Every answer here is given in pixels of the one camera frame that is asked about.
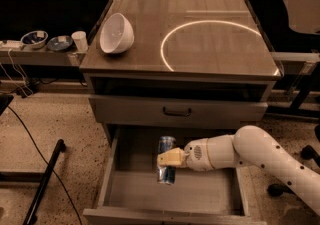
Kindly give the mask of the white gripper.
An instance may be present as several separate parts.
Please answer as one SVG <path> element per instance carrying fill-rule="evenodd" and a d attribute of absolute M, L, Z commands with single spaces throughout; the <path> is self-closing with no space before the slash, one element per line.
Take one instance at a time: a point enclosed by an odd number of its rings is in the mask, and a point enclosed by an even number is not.
<path fill-rule="evenodd" d="M 209 160 L 207 155 L 207 140 L 205 138 L 190 141 L 184 148 L 174 148 L 157 157 L 159 166 L 171 166 L 176 168 L 188 168 L 195 171 L 207 171 Z"/>

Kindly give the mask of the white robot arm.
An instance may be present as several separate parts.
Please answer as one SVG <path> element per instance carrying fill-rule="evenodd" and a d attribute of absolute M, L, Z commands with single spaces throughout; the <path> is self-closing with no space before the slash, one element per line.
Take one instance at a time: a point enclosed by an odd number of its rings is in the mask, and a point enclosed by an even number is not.
<path fill-rule="evenodd" d="M 256 126 L 244 126 L 234 135 L 193 140 L 183 149 L 169 145 L 168 150 L 159 151 L 157 165 L 195 171 L 254 165 L 286 184 L 320 215 L 320 175 L 303 166 Z"/>

